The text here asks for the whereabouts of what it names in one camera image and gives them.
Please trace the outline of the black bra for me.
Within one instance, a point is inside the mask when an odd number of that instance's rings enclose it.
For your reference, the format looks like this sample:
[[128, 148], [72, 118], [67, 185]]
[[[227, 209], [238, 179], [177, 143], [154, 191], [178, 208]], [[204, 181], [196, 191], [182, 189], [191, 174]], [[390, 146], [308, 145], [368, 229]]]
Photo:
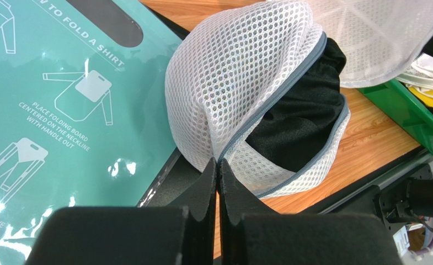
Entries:
[[340, 78], [346, 57], [327, 38], [322, 56], [274, 104], [246, 142], [272, 163], [299, 171], [325, 145], [345, 101]]

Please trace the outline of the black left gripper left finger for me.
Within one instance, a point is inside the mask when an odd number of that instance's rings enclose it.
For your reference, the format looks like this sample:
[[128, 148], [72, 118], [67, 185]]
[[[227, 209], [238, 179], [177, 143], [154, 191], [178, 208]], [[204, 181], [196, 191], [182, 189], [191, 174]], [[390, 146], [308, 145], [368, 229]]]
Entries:
[[217, 162], [160, 207], [73, 206], [56, 210], [27, 264], [212, 264]]

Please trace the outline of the white mesh laundry bag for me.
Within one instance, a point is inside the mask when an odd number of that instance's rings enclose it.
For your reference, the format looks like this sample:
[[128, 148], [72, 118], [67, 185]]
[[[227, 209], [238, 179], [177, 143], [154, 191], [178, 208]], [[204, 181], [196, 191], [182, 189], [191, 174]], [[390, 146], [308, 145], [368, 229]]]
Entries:
[[165, 97], [178, 149], [203, 171], [227, 160], [258, 198], [304, 192], [327, 176], [350, 119], [347, 100], [324, 147], [299, 171], [246, 142], [263, 116], [322, 56], [327, 38], [346, 57], [341, 88], [404, 72], [433, 35], [433, 1], [263, 1], [197, 25], [168, 65]]

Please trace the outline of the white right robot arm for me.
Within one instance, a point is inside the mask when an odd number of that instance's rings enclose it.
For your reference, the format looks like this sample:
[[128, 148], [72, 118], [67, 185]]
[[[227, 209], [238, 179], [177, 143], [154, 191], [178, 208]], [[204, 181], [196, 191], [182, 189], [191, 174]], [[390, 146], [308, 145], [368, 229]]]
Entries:
[[377, 217], [394, 234], [406, 224], [422, 224], [433, 218], [433, 175], [430, 165], [420, 164], [381, 190], [373, 200]]

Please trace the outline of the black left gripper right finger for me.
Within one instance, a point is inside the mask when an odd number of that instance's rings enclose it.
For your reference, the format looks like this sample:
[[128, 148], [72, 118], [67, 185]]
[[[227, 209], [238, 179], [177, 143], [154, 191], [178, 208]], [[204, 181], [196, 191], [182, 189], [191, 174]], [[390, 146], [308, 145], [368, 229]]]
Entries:
[[219, 162], [223, 264], [401, 264], [392, 236], [365, 214], [280, 214]]

